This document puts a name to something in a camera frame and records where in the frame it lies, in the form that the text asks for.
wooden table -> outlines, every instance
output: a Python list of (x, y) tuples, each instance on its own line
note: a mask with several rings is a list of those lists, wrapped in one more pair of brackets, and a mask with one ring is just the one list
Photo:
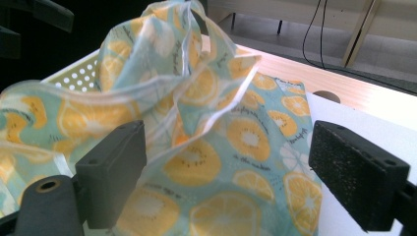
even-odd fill
[[(204, 50), (209, 50), (209, 38), (204, 36)], [(259, 72), (288, 81), (301, 81), (307, 92), (327, 90), (340, 98), (340, 103), (397, 125), (417, 131), (417, 96), (383, 88), (349, 77), (264, 53)]]

